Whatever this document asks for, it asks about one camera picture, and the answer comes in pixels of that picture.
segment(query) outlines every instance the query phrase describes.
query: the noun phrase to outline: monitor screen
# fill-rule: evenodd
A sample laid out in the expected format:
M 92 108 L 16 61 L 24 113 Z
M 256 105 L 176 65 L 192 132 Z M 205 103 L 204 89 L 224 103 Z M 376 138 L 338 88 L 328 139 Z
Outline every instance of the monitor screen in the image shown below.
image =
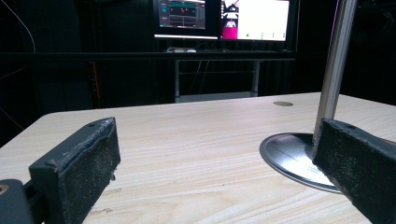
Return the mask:
M 221 0 L 221 39 L 285 41 L 288 0 Z
M 155 37 L 218 39 L 215 0 L 153 0 Z

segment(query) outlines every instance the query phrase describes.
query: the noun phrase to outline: round metal base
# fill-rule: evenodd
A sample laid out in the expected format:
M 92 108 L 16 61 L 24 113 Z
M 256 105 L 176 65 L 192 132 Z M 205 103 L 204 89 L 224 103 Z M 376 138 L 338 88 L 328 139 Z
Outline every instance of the round metal base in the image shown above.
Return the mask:
M 315 189 L 341 193 L 312 163 L 312 134 L 280 133 L 260 145 L 264 160 L 282 175 Z

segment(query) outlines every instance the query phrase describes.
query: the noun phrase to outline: shelf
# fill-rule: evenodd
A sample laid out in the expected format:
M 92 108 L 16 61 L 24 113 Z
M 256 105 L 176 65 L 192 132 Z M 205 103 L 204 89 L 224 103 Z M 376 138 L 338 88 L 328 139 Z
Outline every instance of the shelf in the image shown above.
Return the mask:
M 182 95 L 177 99 L 177 103 L 248 98 L 252 96 L 251 94 L 252 94 L 251 91 L 240 91 L 240 92 L 212 93 L 212 94 L 199 94 L 199 95 Z

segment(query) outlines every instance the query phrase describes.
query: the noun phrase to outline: wood grain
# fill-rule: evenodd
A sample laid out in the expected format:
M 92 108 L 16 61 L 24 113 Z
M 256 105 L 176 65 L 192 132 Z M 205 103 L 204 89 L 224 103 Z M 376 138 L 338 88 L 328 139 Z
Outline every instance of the wood grain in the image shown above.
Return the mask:
M 0 149 L 0 179 L 82 125 L 116 117 L 121 164 L 85 223 L 369 223 L 343 195 L 277 173 L 259 146 L 312 133 L 319 93 L 55 113 Z M 293 106 L 273 102 L 293 103 Z M 396 107 L 341 95 L 336 119 L 396 141 Z

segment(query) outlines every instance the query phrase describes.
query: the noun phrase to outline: round hole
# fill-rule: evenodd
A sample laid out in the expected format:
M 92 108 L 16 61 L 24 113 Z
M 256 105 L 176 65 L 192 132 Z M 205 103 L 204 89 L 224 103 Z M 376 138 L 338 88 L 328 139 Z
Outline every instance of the round hole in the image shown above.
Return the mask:
M 292 106 L 292 103 L 289 102 L 283 102 L 283 101 L 275 101 L 274 105 L 281 105 L 281 106 Z

